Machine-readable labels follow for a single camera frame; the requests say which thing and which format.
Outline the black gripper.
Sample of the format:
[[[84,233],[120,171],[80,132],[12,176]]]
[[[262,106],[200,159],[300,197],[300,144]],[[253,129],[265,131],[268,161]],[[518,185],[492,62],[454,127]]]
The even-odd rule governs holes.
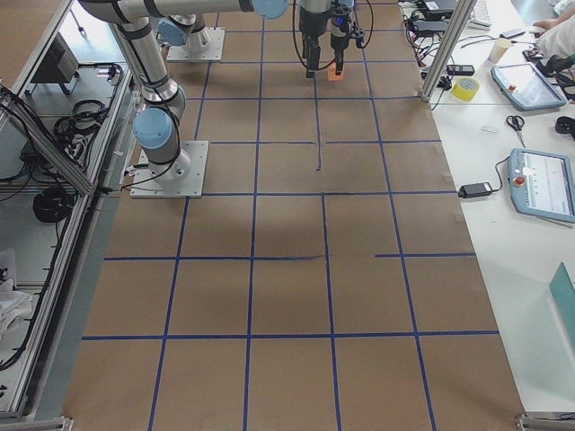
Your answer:
[[[301,0],[298,6],[298,26],[302,34],[302,57],[306,59],[307,78],[313,78],[319,70],[319,38],[327,31],[331,18],[330,0]]]
[[[354,5],[354,1],[331,1],[330,43],[336,75],[343,72],[345,49],[352,41],[357,48],[364,48],[365,32],[352,20]]]

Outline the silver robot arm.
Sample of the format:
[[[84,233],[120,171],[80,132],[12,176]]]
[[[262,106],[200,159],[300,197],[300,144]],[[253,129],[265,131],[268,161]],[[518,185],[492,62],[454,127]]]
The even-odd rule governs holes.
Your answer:
[[[186,34],[201,26],[204,13],[257,13],[279,18],[288,1],[82,1],[94,18],[108,23],[136,74],[144,108],[133,123],[134,135],[148,160],[151,179],[161,185],[182,184],[191,160],[181,149],[180,122],[184,91],[166,68],[153,34],[151,18],[165,19]]]
[[[352,1],[249,1],[257,14],[277,19],[292,12],[291,35],[296,56],[308,78],[328,69],[331,78],[343,75],[345,50],[354,41],[365,48],[370,38],[351,19]],[[226,31],[209,28],[201,13],[170,15],[159,20],[158,37],[169,62],[216,62],[222,57]]]

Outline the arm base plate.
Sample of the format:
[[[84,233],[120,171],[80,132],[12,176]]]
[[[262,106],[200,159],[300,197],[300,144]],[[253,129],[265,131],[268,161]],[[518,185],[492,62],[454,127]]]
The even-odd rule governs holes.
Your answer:
[[[226,30],[221,27],[205,27],[191,33],[184,45],[171,46],[167,61],[171,63],[219,62],[224,50]]]
[[[166,167],[149,163],[141,150],[138,162],[147,167],[136,171],[136,185],[130,188],[129,195],[132,198],[201,198],[208,147],[208,141],[182,141],[181,153],[172,167],[154,180]]]

